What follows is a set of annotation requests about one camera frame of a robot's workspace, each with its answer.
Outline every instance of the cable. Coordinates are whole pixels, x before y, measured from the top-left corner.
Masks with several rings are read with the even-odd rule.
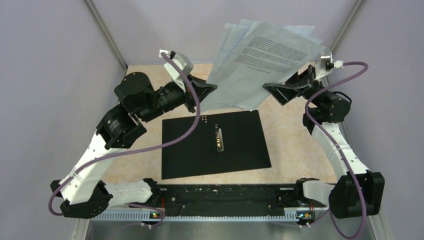
[[[194,102],[195,102],[197,108],[196,108],[196,116],[194,118],[194,121],[193,121],[193,124],[191,125],[191,127],[183,135],[181,135],[177,139],[174,139],[172,141],[169,141],[169,142],[157,145],[157,146],[151,146],[151,147],[137,149],[137,150],[131,150],[131,151],[117,152],[117,153],[107,154],[107,155],[95,158],[91,161],[86,162],[85,164],[83,164],[79,168],[77,168],[75,170],[75,174],[80,173],[83,169],[85,169],[86,167],[88,167],[90,165],[93,165],[95,163],[98,163],[98,162],[106,160],[106,159],[115,158],[115,157],[119,157],[119,156],[125,156],[125,155],[131,155],[131,154],[139,154],[139,153],[149,152],[149,151],[153,151],[153,150],[157,150],[157,149],[161,149],[161,148],[171,146],[171,145],[176,144],[176,143],[180,142],[181,140],[185,139],[187,136],[189,136],[195,130],[195,128],[197,127],[197,125],[199,123],[200,113],[201,113],[200,101],[199,101],[199,98],[196,94],[196,91],[193,88],[192,84],[190,83],[190,80],[187,78],[186,74],[164,52],[161,53],[161,56],[169,64],[171,64],[171,66],[173,66],[175,68],[175,70],[183,77],[183,80],[184,80],[185,84],[187,85],[188,90],[190,91],[191,95],[193,96],[193,99],[194,99]],[[48,210],[50,211],[51,214],[53,214],[55,216],[63,216],[63,213],[56,212],[53,209],[53,200],[55,199],[56,195],[64,188],[64,186],[66,186],[70,181],[72,181],[72,179],[74,179],[73,176],[68,177],[50,196],[50,199],[48,200]]]
[[[131,207],[136,207],[136,208],[143,208],[143,209],[150,209],[150,210],[153,210],[153,211],[156,211],[156,212],[160,212],[161,214],[163,214],[163,216],[160,218],[160,221],[158,221],[156,224],[154,224],[154,225],[149,225],[149,224],[140,224],[139,222],[130,222],[130,223],[128,223],[128,224],[126,224],[126,225],[124,225],[123,227],[121,227],[121,228],[119,228],[118,230],[116,230],[116,231],[114,231],[113,233],[111,233],[108,237],[106,237],[106,239],[105,240],[109,240],[111,237],[113,237],[115,234],[117,234],[118,232],[120,232],[120,231],[122,231],[122,230],[124,230],[124,229],[126,229],[126,228],[129,228],[129,227],[132,227],[132,226],[150,226],[149,228],[156,228],[157,226],[159,226],[159,225],[161,225],[162,223],[163,223],[163,221],[164,221],[164,219],[165,219],[165,217],[166,217],[166,214],[165,214],[165,211],[162,211],[161,209],[159,209],[159,208],[155,208],[155,207],[151,207],[151,206],[146,206],[146,205],[141,205],[141,204],[136,204],[136,203],[128,203],[127,204],[128,206],[131,206]]]
[[[364,194],[361,191],[361,186],[359,185],[358,179],[355,176],[354,171],[352,170],[348,159],[345,156],[345,153],[343,153],[343,150],[340,149],[339,144],[337,143],[337,141],[331,136],[331,134],[329,132],[327,132],[325,130],[325,128],[323,126],[321,126],[321,124],[319,124],[309,113],[309,104],[312,102],[312,100],[314,100],[317,96],[319,96],[320,94],[324,93],[325,91],[332,89],[334,87],[337,87],[341,84],[344,84],[346,82],[349,82],[350,80],[353,80],[359,76],[361,76],[363,73],[365,73],[368,70],[368,64],[366,64],[365,62],[362,61],[352,61],[352,62],[345,62],[343,63],[343,66],[351,66],[351,65],[361,65],[363,66],[363,69],[361,69],[359,72],[353,74],[352,76],[346,77],[343,80],[340,80],[338,82],[335,82],[333,84],[330,84],[327,87],[324,87],[323,89],[317,91],[316,93],[314,93],[306,102],[305,104],[305,113],[307,115],[307,117],[319,128],[321,129],[321,131],[331,140],[331,142],[338,148],[338,152],[341,155],[341,158],[343,159],[344,164],[346,165],[347,169],[349,170],[349,174],[353,179],[353,182],[355,184],[356,190],[358,192],[359,195],[359,200],[360,200],[360,206],[361,206],[361,221],[360,221],[360,225],[358,230],[356,231],[356,233],[352,236],[347,236],[345,235],[339,228],[339,226],[337,226],[336,220],[333,216],[333,213],[331,211],[330,212],[330,217],[331,217],[331,221],[334,224],[335,229],[337,230],[337,232],[345,239],[356,239],[357,237],[359,237],[362,233],[362,231],[364,230],[365,227],[365,222],[366,222],[366,217],[367,217],[367,210],[366,210],[366,206],[365,206],[365,199],[364,199]]]

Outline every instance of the white cable connector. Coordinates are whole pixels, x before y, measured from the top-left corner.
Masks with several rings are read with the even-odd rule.
[[[334,68],[335,69],[343,68],[343,61],[342,60],[335,61],[334,62]]]

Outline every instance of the wooden table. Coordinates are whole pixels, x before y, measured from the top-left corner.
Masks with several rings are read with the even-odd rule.
[[[195,64],[194,76],[207,79],[212,64]],[[144,72],[154,89],[165,85],[171,78],[162,65],[129,66],[127,74]],[[266,169],[220,173],[203,176],[161,179],[161,150],[118,158],[109,168],[103,180],[110,183],[137,182],[152,178],[161,184],[277,184],[294,183],[303,177],[314,177],[335,183],[336,176],[320,145],[302,125],[306,100],[297,98],[285,106],[268,97],[258,108],[272,167]],[[239,109],[207,111],[217,114],[240,111]],[[185,106],[144,123],[147,133],[141,136],[131,150],[160,145],[162,143],[162,120],[194,116]]]

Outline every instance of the metal pole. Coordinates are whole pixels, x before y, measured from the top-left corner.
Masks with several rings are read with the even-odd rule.
[[[105,23],[103,22],[102,18],[100,17],[99,12],[96,9],[96,6],[94,5],[92,0],[83,0],[85,5],[87,6],[89,12],[91,13],[91,16],[94,18],[94,21],[98,27],[98,29],[101,32],[101,35],[103,36],[104,40],[106,41],[107,45],[109,46],[110,50],[112,51],[113,55],[115,56],[116,60],[118,60],[121,67],[124,69],[124,71],[127,70],[128,65],[125,63],[124,58],[121,55],[121,52],[119,51],[117,45],[115,44],[110,32],[108,31],[108,28],[106,27]]]
[[[356,0],[355,5],[353,6],[352,10],[349,13],[349,16],[347,16],[346,21],[344,22],[343,26],[341,27],[340,31],[338,32],[337,37],[335,38],[333,44],[331,45],[331,52],[334,55],[337,50],[340,47],[340,44],[343,42],[343,39],[345,38],[346,34],[349,32],[349,29],[351,28],[352,22],[355,20],[357,13],[361,9],[361,7],[365,4],[367,0]]]

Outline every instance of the metal frame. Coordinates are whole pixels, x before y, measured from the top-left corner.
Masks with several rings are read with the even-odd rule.
[[[104,38],[104,41],[107,43],[107,45],[110,48],[110,51],[113,53],[113,55],[115,56],[116,60],[119,62],[119,64],[121,65],[121,67],[124,70],[128,69],[128,65],[125,63],[124,58],[122,57],[121,52],[119,51],[114,39],[112,38],[111,33],[109,32],[108,28],[105,25],[105,22],[103,22],[99,12],[96,9],[96,6],[94,5],[92,0],[83,0],[83,2],[85,3],[87,9],[89,10],[91,16],[93,17],[98,30],[100,31],[101,35]]]
[[[300,207],[284,209],[284,216],[167,216],[164,222],[298,222],[298,211],[308,211]],[[150,218],[151,210],[141,208],[112,208],[93,217],[90,221],[134,221],[159,222],[160,218]]]

